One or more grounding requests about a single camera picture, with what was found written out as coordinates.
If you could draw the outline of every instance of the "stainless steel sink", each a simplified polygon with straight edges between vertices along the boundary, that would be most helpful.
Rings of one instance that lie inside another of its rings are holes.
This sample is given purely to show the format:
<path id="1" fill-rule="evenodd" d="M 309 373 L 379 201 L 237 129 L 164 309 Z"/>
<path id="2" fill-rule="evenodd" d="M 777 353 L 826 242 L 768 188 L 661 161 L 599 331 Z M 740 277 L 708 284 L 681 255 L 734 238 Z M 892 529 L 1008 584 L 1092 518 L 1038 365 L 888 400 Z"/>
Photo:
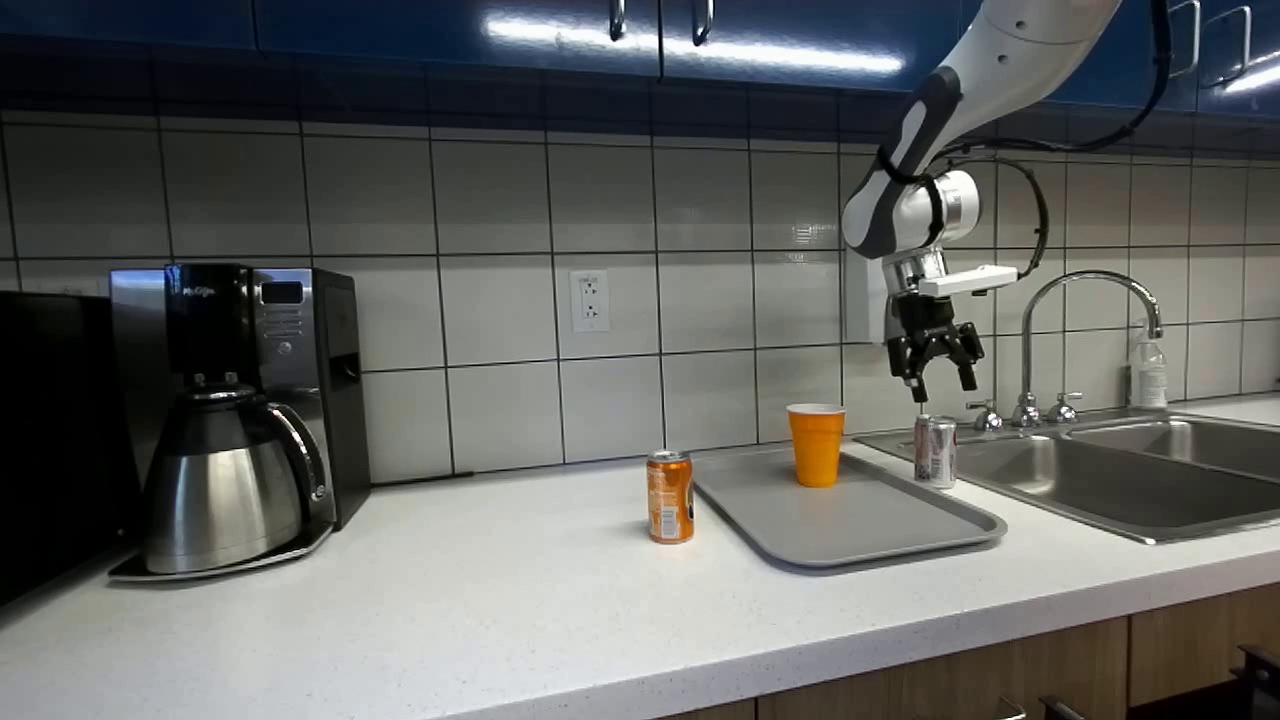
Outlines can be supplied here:
<path id="1" fill-rule="evenodd" d="M 910 456 L 903 435 L 868 444 Z M 955 444 L 955 477 L 1142 544 L 1167 544 L 1278 522 L 1278 444 L 1280 433 L 1201 419 L 970 435 Z"/>
<path id="2" fill-rule="evenodd" d="M 1071 433 L 1080 444 L 1149 451 L 1280 481 L 1280 433 L 1167 416 L 1158 423 L 1102 423 Z"/>

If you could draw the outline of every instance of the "carafe handle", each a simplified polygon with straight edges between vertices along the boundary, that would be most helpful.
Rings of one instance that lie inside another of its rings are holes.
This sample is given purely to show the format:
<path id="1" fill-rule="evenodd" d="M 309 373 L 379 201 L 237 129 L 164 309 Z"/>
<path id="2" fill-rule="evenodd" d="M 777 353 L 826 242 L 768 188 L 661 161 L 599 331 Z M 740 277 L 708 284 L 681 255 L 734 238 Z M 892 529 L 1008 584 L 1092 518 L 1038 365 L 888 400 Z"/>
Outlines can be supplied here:
<path id="1" fill-rule="evenodd" d="M 288 435 L 288 464 L 299 477 L 299 498 L 309 510 L 309 526 L 333 526 L 333 498 L 320 464 L 320 444 L 311 442 L 309 423 L 288 407 L 269 400 L 269 416 L 285 428 Z"/>

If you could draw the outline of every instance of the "kitchen counter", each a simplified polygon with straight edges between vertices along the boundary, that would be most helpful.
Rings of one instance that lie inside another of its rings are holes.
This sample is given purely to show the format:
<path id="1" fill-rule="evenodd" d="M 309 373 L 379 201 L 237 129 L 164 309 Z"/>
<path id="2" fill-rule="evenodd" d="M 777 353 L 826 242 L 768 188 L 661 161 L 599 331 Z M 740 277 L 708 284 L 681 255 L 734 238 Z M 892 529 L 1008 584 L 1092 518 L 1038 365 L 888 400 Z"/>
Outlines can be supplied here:
<path id="1" fill-rule="evenodd" d="M 1280 423 L 1280 396 L 1201 414 Z M 9 609 L 0 718 L 661 718 L 1280 582 L 1280 526 L 1144 549 L 953 498 L 1008 535 L 800 576 L 706 506 L 691 544 L 651 544 L 639 462 L 379 489 L 299 564 L 194 589 L 92 574 Z"/>

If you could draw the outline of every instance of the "orange plastic cup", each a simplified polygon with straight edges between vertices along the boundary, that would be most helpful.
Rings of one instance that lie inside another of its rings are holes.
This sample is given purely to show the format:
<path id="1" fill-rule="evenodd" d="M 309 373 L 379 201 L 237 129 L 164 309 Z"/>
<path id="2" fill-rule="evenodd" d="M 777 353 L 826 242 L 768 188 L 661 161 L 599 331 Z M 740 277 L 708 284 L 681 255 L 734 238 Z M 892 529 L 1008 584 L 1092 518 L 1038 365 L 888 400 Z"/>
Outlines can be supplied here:
<path id="1" fill-rule="evenodd" d="M 841 481 L 844 407 L 790 406 L 790 423 L 792 423 L 796 484 L 834 489 Z"/>

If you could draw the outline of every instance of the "faucet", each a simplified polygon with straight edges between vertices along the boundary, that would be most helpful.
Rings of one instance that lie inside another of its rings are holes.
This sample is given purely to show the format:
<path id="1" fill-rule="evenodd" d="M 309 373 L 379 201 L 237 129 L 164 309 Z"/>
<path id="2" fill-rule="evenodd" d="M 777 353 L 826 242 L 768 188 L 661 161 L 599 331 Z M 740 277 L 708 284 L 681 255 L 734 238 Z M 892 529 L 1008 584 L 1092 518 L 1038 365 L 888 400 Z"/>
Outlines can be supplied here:
<path id="1" fill-rule="evenodd" d="M 1142 280 L 1134 280 L 1134 277 L 1126 277 L 1126 273 L 1078 267 L 1078 273 L 1065 273 L 1065 277 L 1047 280 L 1047 284 L 1029 299 L 1029 311 L 1024 311 L 1024 388 L 1020 388 L 1018 407 L 1012 407 L 1012 423 L 1020 423 L 1020 428 L 1044 423 L 1044 416 L 1039 416 L 1039 407 L 1038 407 L 1038 396 L 1033 396 L 1033 317 L 1038 317 L 1038 306 L 1039 306 L 1054 290 L 1061 290 L 1061 284 L 1070 284 L 1070 280 L 1080 280 L 1080 277 L 1095 277 L 1095 280 L 1112 280 L 1112 284 L 1127 290 L 1127 292 L 1134 292 L 1138 299 L 1144 299 L 1144 309 L 1149 309 L 1149 336 L 1151 336 L 1151 342 L 1166 336 L 1166 322 L 1160 322 L 1158 296 L 1151 296 Z"/>

